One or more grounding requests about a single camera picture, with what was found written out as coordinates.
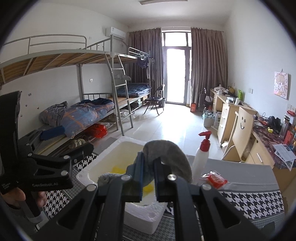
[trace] black chair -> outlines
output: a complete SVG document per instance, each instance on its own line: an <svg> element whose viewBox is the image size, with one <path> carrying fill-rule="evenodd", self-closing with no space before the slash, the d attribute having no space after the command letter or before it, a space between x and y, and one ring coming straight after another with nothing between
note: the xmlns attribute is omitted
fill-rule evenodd
<svg viewBox="0 0 296 241"><path fill-rule="evenodd" d="M156 102L160 102L160 101L163 100L163 97L161 97L161 96L162 96L162 93L163 93L164 88L165 88L165 84L163 84L162 86L160 86L160 87L157 88L157 90L155 91L153 97L149 97L149 98L147 98L147 99L145 100L145 101L148 101L149 104L148 104L148 106L147 106L147 108L146 108L144 114L146 113L146 111L147 111L147 109L148 109L150 103L152 102L152 103L153 103L153 106L155 105L155 108L156 108L157 114L160 115L160 114L158 113L158 110L157 110L157 107L156 107Z"/></svg>

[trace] smiley face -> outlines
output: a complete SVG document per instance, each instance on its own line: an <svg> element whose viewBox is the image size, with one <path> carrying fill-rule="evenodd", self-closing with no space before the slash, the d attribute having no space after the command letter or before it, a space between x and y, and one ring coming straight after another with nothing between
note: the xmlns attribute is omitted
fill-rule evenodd
<svg viewBox="0 0 296 241"><path fill-rule="evenodd" d="M242 117L242 121L244 121L244 123L246 123L246 119L244 119L243 117ZM242 130L244 129L244 126L242 126L242 123L241 123L241 129Z"/></svg>

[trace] human hand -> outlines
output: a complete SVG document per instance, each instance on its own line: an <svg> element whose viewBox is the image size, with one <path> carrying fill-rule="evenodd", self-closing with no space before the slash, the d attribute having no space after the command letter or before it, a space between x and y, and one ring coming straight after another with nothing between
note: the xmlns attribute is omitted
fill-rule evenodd
<svg viewBox="0 0 296 241"><path fill-rule="evenodd" d="M26 195L25 193L19 189L14 188L8 193L2 195L4 201L10 205L13 205L17 208L20 207L18 201L25 201ZM38 192L38 198L36 199L36 203L38 207L44 207L46 204L46 192Z"/></svg>

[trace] air conditioner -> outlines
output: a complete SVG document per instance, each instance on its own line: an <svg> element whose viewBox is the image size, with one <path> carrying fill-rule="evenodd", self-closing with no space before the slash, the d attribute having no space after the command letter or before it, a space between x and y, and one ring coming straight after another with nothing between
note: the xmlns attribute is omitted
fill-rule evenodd
<svg viewBox="0 0 296 241"><path fill-rule="evenodd" d="M113 35L114 37L120 38L120 39L125 39L126 38L126 33L116 29L114 27L106 28L106 37L110 37L110 35Z"/></svg>

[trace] papers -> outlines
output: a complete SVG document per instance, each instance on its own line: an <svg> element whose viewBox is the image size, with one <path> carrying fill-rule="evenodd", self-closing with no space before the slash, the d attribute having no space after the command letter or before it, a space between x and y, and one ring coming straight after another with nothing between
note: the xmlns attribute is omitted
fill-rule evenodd
<svg viewBox="0 0 296 241"><path fill-rule="evenodd" d="M287 168L291 171L292 166L294 164L294 160L296 159L296 155L285 144L276 144L273 145L273 147L276 149L274 154L276 154L285 163Z"/></svg>

